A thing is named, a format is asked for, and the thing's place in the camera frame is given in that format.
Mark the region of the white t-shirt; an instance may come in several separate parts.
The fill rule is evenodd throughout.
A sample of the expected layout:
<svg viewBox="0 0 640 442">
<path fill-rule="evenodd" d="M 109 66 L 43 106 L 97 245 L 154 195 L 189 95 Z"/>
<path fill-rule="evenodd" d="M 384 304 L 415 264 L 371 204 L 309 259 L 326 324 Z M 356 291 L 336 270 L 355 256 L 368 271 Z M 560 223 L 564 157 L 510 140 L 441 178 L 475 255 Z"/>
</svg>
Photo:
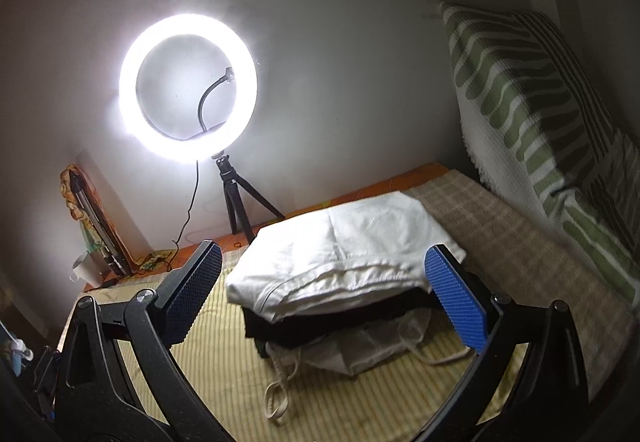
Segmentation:
<svg viewBox="0 0 640 442">
<path fill-rule="evenodd" d="M 346 202 L 262 228 L 226 278 L 227 299 L 276 324 L 430 290 L 427 251 L 465 250 L 420 200 L 401 192 Z"/>
</svg>

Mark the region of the colourful patterned cloth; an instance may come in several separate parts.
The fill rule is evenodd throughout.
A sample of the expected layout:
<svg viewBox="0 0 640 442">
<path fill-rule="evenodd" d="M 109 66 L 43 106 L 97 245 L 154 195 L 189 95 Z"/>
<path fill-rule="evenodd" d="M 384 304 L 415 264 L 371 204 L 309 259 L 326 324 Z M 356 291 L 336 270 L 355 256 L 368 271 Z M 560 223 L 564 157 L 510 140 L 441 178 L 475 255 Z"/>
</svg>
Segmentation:
<svg viewBox="0 0 640 442">
<path fill-rule="evenodd" d="M 60 174 L 60 191 L 73 220 L 79 223 L 88 251 L 97 252 L 118 277 L 170 269 L 175 251 L 157 250 L 136 258 L 118 234 L 103 208 L 91 180 L 76 165 L 68 165 Z"/>
</svg>

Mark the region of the folded silver black tripod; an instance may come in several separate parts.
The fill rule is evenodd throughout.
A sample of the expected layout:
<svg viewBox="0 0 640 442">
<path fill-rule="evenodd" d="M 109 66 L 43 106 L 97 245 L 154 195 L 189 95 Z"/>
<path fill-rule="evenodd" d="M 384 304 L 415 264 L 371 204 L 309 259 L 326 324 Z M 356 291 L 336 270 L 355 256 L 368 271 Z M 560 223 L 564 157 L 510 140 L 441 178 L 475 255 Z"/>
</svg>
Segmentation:
<svg viewBox="0 0 640 442">
<path fill-rule="evenodd" d="M 104 250 L 113 259 L 113 271 L 119 276 L 130 275 L 132 265 L 124 245 L 108 222 L 99 202 L 93 196 L 90 184 L 78 168 L 70 169 L 70 190 L 74 194 L 77 207 L 89 221 L 93 231 L 96 232 Z"/>
</svg>

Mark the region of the white mug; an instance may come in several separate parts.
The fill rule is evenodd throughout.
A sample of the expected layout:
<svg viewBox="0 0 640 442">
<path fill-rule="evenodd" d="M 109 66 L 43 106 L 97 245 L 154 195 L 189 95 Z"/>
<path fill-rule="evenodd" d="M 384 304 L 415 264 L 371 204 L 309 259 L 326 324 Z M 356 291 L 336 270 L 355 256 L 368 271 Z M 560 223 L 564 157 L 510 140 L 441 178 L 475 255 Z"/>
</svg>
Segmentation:
<svg viewBox="0 0 640 442">
<path fill-rule="evenodd" d="M 93 288 L 98 288 L 103 283 L 102 269 L 96 258 L 90 252 L 81 254 L 73 263 L 68 279 L 72 283 L 83 280 Z"/>
</svg>

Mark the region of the yellow striped bed cover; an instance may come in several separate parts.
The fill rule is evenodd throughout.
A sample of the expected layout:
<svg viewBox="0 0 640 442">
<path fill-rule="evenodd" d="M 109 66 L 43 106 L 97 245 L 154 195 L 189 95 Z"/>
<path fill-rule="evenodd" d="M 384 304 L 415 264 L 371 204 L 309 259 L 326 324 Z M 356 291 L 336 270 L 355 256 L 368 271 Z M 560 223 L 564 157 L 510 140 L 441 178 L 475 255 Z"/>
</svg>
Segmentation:
<svg viewBox="0 0 640 442">
<path fill-rule="evenodd" d="M 407 441 L 437 410 L 471 363 L 445 314 L 432 315 L 414 352 L 355 377 L 300 366 L 290 407 L 277 422 L 262 402 L 276 373 L 244 335 L 242 314 L 217 282 L 186 340 L 171 348 L 178 367 L 221 425 L 239 441 Z M 431 366 L 427 358 L 451 360 Z"/>
</svg>

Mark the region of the small black tripod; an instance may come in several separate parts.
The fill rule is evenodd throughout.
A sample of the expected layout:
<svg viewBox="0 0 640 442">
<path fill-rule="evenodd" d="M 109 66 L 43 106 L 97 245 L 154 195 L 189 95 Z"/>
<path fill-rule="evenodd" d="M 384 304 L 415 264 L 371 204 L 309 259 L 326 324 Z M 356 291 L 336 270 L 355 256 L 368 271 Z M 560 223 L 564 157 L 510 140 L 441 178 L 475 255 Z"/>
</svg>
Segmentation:
<svg viewBox="0 0 640 442">
<path fill-rule="evenodd" d="M 253 243 L 256 237 L 250 218 L 244 206 L 241 191 L 252 196 L 258 204 L 267 209 L 278 220 L 284 220 L 285 215 L 276 208 L 262 193 L 259 193 L 250 182 L 245 180 L 231 165 L 227 154 L 219 154 L 214 157 L 224 189 L 224 202 L 226 203 L 228 219 L 233 234 L 242 232 L 247 243 Z"/>
</svg>

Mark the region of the green white striped pillow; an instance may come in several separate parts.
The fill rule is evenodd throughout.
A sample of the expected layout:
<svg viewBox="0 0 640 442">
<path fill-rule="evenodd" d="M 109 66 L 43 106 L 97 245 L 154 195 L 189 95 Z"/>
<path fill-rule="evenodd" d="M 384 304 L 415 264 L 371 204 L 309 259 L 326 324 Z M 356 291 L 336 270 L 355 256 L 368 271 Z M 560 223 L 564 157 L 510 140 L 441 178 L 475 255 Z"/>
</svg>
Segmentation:
<svg viewBox="0 0 640 442">
<path fill-rule="evenodd" d="M 547 15 L 444 2 L 464 145 L 491 191 L 639 307 L 639 149 Z"/>
</svg>

